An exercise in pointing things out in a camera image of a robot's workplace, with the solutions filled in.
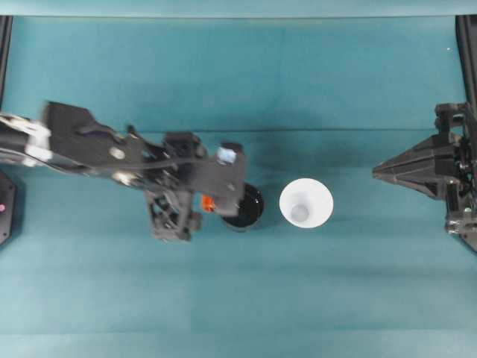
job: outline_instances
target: black cup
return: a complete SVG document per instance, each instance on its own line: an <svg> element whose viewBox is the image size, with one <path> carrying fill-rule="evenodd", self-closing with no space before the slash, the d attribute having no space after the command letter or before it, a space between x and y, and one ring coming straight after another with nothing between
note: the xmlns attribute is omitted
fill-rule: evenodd
<svg viewBox="0 0 477 358"><path fill-rule="evenodd" d="M262 193L256 187L246 183L244 198L238 203L238 215L222 216L222 220L232 230L243 233L258 222L263 209Z"/></svg>

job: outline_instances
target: screw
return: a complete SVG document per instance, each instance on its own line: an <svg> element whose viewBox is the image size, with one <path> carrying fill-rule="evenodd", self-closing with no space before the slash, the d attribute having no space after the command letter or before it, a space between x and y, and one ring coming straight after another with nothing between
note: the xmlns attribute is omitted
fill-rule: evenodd
<svg viewBox="0 0 477 358"><path fill-rule="evenodd" d="M126 157L126 154L117 147L110 148L110 154L115 157L116 159L122 160Z"/></svg>
<svg viewBox="0 0 477 358"><path fill-rule="evenodd" d="M220 164L233 164L236 158L237 153L232 149L220 147L217 151L217 159Z"/></svg>
<svg viewBox="0 0 477 358"><path fill-rule="evenodd" d="M129 186L134 179L137 179L137 176L129 172L115 172L112 178L125 186Z"/></svg>

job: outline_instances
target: orange part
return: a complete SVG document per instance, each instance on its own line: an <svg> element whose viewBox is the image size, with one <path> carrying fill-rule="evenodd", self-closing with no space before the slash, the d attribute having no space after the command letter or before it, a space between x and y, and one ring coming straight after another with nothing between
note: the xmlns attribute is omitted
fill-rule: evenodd
<svg viewBox="0 0 477 358"><path fill-rule="evenodd" d="M215 202L210 196L202 195L202 210L206 213L212 213L215 209Z"/></svg>

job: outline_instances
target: cable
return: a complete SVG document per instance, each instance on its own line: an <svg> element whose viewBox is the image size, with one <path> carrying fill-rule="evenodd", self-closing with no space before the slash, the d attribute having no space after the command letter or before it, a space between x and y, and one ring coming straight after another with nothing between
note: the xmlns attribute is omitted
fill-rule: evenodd
<svg viewBox="0 0 477 358"><path fill-rule="evenodd" d="M85 172L87 170L87 167L81 167L81 166L78 166L77 169L64 169L61 166L57 166L57 165L45 162L43 160L40 160L37 157L34 157L33 155L22 153L21 151L14 151L13 149L0 148L0 153L2 153L2 152L3 153L8 153L8 154L20 155L22 157L27 157L28 159L32 159L35 162L40 163L43 166L46 166L47 168L55 170L56 172L59 172L61 174L80 175L80 174L83 174L83 172Z"/></svg>
<svg viewBox="0 0 477 358"><path fill-rule="evenodd" d="M108 164L105 166L94 166L92 169L126 169L126 170L148 170L148 169L161 169L168 168L169 166L180 166L183 164L199 163L202 159L198 158L183 158L183 159L170 159L161 160L151 163L139 163L139 164Z"/></svg>
<svg viewBox="0 0 477 358"><path fill-rule="evenodd" d="M54 165L51 163L48 163L46 161L40 160L32 155L22 153L19 151L14 151L12 149L6 149L6 148L0 148L0 153L10 153L10 154L16 154L16 155L21 155L23 157L27 157L29 159L32 159L50 169L55 170L56 172L61 172L63 174L69 174L69 175L79 175L83 174L86 170L89 169L123 169L123 170L148 170L148 169L161 169L161 168L168 168L169 166L180 166L183 164L193 164L193 163L199 163L200 159L197 158L183 158L183 159L170 159L170 160L161 160L159 162L152 162L152 163L140 163L140 164L108 164L105 166L94 166L94 167L85 167L85 166L78 166L77 169L65 169L61 166Z"/></svg>

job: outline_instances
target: white paper cup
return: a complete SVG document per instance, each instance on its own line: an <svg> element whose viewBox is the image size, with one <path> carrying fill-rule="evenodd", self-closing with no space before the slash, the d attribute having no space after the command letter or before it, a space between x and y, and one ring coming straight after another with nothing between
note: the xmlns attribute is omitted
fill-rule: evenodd
<svg viewBox="0 0 477 358"><path fill-rule="evenodd" d="M290 223L310 229L328 221L334 204L326 186L315 179L301 178L284 188L279 205Z"/></svg>

